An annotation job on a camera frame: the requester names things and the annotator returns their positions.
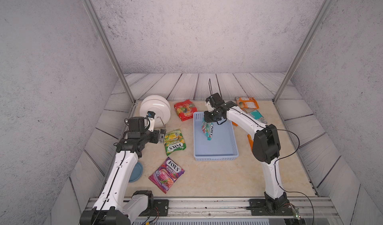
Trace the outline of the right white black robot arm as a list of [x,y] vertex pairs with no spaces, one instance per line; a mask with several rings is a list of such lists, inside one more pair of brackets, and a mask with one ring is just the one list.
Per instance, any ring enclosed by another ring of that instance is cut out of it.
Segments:
[[279,171],[281,144],[277,128],[256,121],[232,101],[224,102],[220,97],[215,100],[210,96],[205,102],[207,111],[204,112],[204,118],[207,122],[228,120],[250,135],[253,140],[252,154],[261,163],[265,179],[265,209],[270,214],[279,213],[289,201]]

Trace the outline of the teal white candy bag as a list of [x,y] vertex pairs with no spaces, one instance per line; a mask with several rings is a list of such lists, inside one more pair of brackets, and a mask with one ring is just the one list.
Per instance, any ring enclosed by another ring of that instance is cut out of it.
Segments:
[[251,115],[252,118],[259,121],[260,123],[267,124],[267,121],[265,120],[265,118],[261,115],[261,113],[258,110],[254,110],[254,111],[250,112],[249,114]]

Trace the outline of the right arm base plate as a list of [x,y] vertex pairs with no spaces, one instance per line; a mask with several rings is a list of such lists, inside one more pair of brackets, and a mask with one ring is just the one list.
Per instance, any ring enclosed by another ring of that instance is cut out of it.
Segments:
[[288,204],[288,200],[281,202],[267,199],[250,199],[246,210],[249,210],[252,216],[294,216],[295,213]]

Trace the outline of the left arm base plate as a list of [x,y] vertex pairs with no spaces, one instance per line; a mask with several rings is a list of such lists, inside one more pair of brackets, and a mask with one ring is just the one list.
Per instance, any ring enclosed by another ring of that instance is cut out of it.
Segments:
[[154,199],[154,203],[140,214],[140,217],[167,217],[169,211],[169,200]]

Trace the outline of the light blue plastic basket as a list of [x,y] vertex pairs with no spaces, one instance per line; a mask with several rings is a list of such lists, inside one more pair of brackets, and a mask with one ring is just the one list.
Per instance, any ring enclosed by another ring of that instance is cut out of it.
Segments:
[[239,156],[233,126],[225,122],[213,124],[209,140],[202,131],[203,112],[193,114],[193,154],[196,161],[230,161]]

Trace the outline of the orange multicolour Fox's candy bag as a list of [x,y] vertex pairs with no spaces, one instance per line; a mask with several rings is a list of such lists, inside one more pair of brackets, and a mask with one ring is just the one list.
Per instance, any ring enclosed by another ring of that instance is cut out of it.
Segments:
[[247,135],[247,138],[248,138],[248,142],[249,142],[249,145],[250,145],[250,149],[252,150],[252,148],[253,148],[253,139],[251,138],[251,136],[249,134]]

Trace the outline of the teal red Fox's candy bag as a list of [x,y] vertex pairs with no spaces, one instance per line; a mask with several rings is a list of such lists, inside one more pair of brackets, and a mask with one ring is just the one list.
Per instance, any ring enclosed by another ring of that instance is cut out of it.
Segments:
[[201,129],[204,135],[207,137],[207,140],[210,141],[213,135],[213,123],[206,122],[205,119],[203,119]]

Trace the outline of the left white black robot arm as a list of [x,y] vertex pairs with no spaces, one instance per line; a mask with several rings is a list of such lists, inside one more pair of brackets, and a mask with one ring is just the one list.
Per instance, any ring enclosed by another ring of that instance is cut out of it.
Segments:
[[113,168],[93,208],[82,213],[81,225],[131,225],[141,213],[154,210],[152,191],[136,191],[128,202],[124,198],[145,145],[163,140],[166,131],[154,128],[156,118],[155,112],[149,111],[145,117],[125,119],[128,129],[115,144]]

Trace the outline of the green yellow Fox's candy bag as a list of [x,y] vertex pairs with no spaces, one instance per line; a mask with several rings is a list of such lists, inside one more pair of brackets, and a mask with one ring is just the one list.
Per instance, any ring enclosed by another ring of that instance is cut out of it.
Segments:
[[175,151],[183,151],[187,147],[183,134],[179,129],[165,134],[164,145],[167,156],[171,155]]

